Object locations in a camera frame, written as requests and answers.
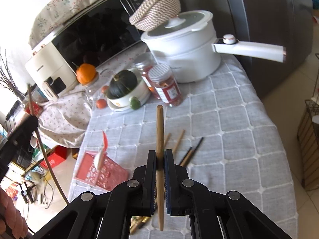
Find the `jar lid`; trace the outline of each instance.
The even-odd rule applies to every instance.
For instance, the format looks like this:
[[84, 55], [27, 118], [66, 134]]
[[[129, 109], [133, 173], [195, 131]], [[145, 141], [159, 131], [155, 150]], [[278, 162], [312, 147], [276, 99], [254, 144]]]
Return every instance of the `jar lid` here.
[[141, 36], [141, 40], [147, 42], [159, 38], [175, 38], [187, 32], [196, 30], [204, 23], [209, 22], [212, 19], [213, 14], [209, 11], [197, 10], [180, 13], [178, 17], [184, 20], [181, 21], [181, 24], [169, 27], [169, 22], [165, 22], [152, 31], [144, 32]]
[[148, 72], [148, 77], [152, 82], [161, 82], [167, 80], [172, 74], [172, 70], [168, 65], [158, 64]]
[[151, 52], [146, 52], [142, 55], [139, 55], [135, 60], [133, 61], [133, 65], [136, 68], [143, 68], [144, 66], [152, 65], [154, 62], [153, 55]]

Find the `tiled floor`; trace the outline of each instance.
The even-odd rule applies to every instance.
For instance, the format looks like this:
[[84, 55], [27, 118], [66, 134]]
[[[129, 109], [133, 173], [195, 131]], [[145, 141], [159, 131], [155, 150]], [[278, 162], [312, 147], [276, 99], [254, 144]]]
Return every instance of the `tiled floor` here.
[[[278, 127], [287, 152], [299, 213], [299, 239], [319, 238], [319, 189], [306, 192], [300, 184], [302, 165], [296, 139], [298, 124], [305, 108], [304, 100], [311, 97], [315, 85], [319, 65], [314, 56], [315, 52], [319, 52], [318, 25], [314, 28], [313, 53], [303, 65], [262, 100], [268, 115]], [[69, 191], [74, 165], [75, 160], [70, 155], [65, 162], [54, 168], [57, 179], [66, 195]], [[47, 195], [49, 198], [52, 195], [49, 187], [47, 187]], [[24, 203], [21, 200], [21, 198], [18, 199], [16, 206], [23, 213]], [[53, 202], [48, 209], [45, 209], [44, 205], [29, 205], [27, 220], [29, 227], [34, 231], [39, 230], [65, 206], [65, 202], [55, 189]], [[24, 205], [25, 216], [27, 211], [28, 208]]]
[[298, 124], [305, 109], [304, 100], [311, 97], [318, 72], [319, 62], [315, 52], [319, 52], [318, 25], [314, 26], [312, 54], [262, 100], [269, 117], [278, 128], [287, 152], [299, 214], [299, 239], [319, 238], [319, 189], [306, 192], [300, 184], [303, 170], [296, 139]]

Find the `finger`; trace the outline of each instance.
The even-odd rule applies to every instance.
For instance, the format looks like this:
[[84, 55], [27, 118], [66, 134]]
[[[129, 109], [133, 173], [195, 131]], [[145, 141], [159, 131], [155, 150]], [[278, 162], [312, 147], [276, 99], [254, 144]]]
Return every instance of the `finger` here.
[[18, 211], [16, 209], [16, 213], [17, 213], [17, 218], [16, 218], [15, 226], [12, 229], [12, 234], [16, 239], [19, 239], [21, 237], [22, 231], [23, 231], [23, 220], [22, 220], [22, 216], [20, 214], [20, 211]]
[[0, 188], [0, 203], [4, 205], [4, 208], [7, 208], [8, 206], [8, 199], [9, 199], [9, 196], [7, 195], [7, 193]]
[[22, 238], [25, 238], [28, 233], [28, 224], [24, 218], [22, 218], [23, 221], [23, 230], [22, 230]]
[[4, 213], [5, 221], [7, 222], [7, 225], [13, 229], [16, 223], [17, 213], [16, 208], [14, 207], [14, 204], [11, 199], [8, 200], [8, 206]]
[[3, 220], [0, 220], [0, 235], [5, 232], [5, 228], [5, 222]]

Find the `white wall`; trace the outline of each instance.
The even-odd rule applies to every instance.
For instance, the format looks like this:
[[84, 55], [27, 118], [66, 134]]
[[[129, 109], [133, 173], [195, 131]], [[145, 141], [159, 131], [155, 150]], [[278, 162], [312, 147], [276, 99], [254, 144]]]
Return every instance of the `white wall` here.
[[[28, 45], [33, 21], [42, 8], [51, 0], [0, 0], [0, 44], [2, 52], [7, 49], [10, 68], [18, 88], [25, 92], [27, 83], [34, 83], [25, 70], [25, 63], [31, 58]], [[0, 112], [8, 113], [16, 98], [10, 92], [0, 91]]]

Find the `grid pattern tablecloth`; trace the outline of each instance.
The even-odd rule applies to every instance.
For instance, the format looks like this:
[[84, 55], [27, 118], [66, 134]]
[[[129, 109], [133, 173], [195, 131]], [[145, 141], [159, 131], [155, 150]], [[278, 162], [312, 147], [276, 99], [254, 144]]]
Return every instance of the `grid pattern tablecloth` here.
[[[188, 165], [190, 178], [209, 190], [225, 194], [237, 190], [276, 222], [292, 238], [297, 238], [297, 212], [293, 181], [276, 126], [267, 116], [245, 71], [234, 56], [223, 55], [221, 66], [202, 81], [180, 84], [184, 101], [165, 107], [165, 133], [172, 134], [172, 148], [179, 133], [185, 135], [175, 162], [187, 149], [205, 139]], [[139, 110], [120, 114], [109, 108], [93, 113], [75, 167], [76, 173], [86, 149], [98, 150], [101, 130], [108, 137], [108, 156], [132, 176], [146, 164], [148, 150], [155, 150], [156, 105], [151, 98]], [[72, 180], [69, 199], [84, 191], [104, 193], [101, 188]], [[186, 217], [165, 217], [164, 232], [158, 230], [157, 215], [132, 238], [191, 238]]]

